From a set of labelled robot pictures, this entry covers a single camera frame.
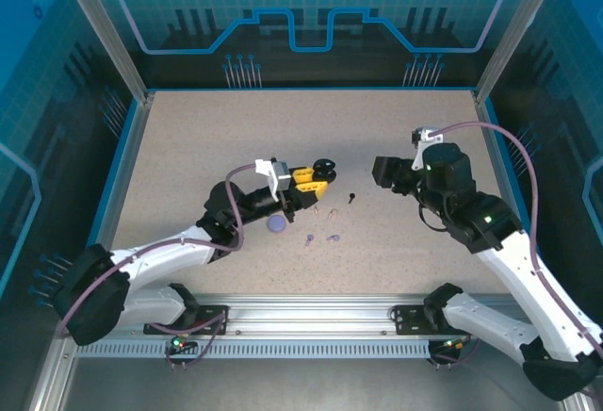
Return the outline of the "black round charging case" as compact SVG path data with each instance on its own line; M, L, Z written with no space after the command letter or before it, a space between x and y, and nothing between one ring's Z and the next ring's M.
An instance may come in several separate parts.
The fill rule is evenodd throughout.
M320 158L313 165L313 180L315 182L333 183L336 179L335 163L328 158Z

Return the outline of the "aluminium side rail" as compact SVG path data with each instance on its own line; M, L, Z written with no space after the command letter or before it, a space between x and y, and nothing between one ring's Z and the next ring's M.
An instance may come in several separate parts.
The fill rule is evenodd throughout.
M152 103L142 104L133 100L128 109L88 241L73 261L77 269L80 258L89 247L101 244L104 248L111 248L113 245L151 105Z
M473 97L479 121L499 125L499 120L490 98L487 97L484 101L481 101L478 99L475 92ZM526 205L520 190L517 175L507 150L505 141L507 138L491 128L482 128L481 131L493 165L501 197L511 207L529 234L531 226L531 204Z

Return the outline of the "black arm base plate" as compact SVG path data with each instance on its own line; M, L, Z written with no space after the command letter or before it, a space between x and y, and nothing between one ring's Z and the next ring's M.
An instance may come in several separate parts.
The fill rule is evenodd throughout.
M224 335L228 312L227 305L201 305L188 308L174 323L145 324L143 333L145 335L210 336L220 326L218 334Z
M435 326L425 315L422 305L395 305L389 310L389 319L394 322L398 336L452 336L465 332Z

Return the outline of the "aluminium front rail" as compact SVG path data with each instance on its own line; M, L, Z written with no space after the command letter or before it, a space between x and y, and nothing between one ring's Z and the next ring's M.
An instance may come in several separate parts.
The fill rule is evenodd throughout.
M494 308L474 300L460 289L438 290L423 303L397 303L389 307L371 307L367 301L345 304L332 300L306 303L285 299L264 302L242 301L199 303L177 284L162 289L141 289L125 298L117 292L95 291L84 300L66 291L56 292L51 303L62 318L67 331L80 346L90 345L121 327L147 323L174 323L188 308L201 305L227 305L225 334L243 335L330 335L376 334L397 337L502 337L522 344L536 337L557 340L568 335L570 322L554 304L536 306L526 311L528 321L515 320ZM428 320L435 326L465 332L452 336L398 336L389 310L395 305L422 305Z

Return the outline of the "aluminium frame post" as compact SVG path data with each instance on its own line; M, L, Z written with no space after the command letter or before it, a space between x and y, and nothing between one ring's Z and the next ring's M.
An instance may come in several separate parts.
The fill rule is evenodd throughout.
M519 3L475 89L474 101L478 106L482 106L490 96L544 1L521 0Z
M141 74L145 50L124 0L76 0L133 98L147 106L150 91Z

